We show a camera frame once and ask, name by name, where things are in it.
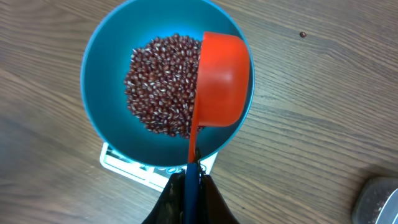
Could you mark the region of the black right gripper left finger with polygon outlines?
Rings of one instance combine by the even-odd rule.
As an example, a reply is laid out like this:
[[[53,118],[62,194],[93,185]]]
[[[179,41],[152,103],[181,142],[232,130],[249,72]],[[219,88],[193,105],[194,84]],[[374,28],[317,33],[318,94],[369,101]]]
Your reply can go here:
[[[182,224],[185,171],[174,173],[142,224]]]

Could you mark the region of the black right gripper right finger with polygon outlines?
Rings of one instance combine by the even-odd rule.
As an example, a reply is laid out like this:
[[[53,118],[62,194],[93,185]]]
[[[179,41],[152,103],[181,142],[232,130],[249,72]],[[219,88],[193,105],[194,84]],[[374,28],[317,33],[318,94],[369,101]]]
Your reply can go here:
[[[210,175],[201,177],[198,224],[239,224]]]

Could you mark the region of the red measuring scoop blue handle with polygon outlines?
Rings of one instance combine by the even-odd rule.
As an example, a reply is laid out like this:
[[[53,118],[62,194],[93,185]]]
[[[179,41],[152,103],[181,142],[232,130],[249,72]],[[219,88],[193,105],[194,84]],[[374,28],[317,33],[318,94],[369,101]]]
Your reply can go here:
[[[196,147],[197,129],[237,122],[246,102],[249,71],[250,56],[243,40],[234,35],[204,33],[185,173],[184,223],[198,221],[198,195],[204,175]]]

